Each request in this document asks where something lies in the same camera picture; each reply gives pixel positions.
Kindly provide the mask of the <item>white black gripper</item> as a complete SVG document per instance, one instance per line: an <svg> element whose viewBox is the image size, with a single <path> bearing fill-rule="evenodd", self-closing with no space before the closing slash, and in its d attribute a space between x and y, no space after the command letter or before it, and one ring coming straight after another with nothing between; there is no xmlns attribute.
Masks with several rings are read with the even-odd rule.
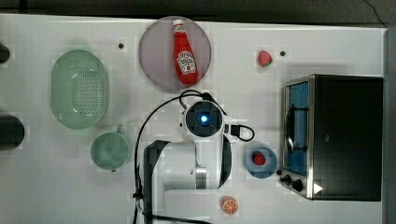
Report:
<svg viewBox="0 0 396 224"><path fill-rule="evenodd" d="M242 125L239 120L232 116L225 116L223 133L230 142L246 142L247 139L242 135Z"/></svg>

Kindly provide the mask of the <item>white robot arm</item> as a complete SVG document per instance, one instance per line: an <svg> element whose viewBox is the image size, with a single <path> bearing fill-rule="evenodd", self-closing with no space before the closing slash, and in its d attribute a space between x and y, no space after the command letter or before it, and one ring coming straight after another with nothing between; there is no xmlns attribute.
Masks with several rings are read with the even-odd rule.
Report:
<svg viewBox="0 0 396 224"><path fill-rule="evenodd" d="M231 174L231 144L242 140L243 125L214 100L203 99L182 113L184 142L156 140L143 154L144 224L197 224L169 217L164 194L169 190L219 189Z"/></svg>

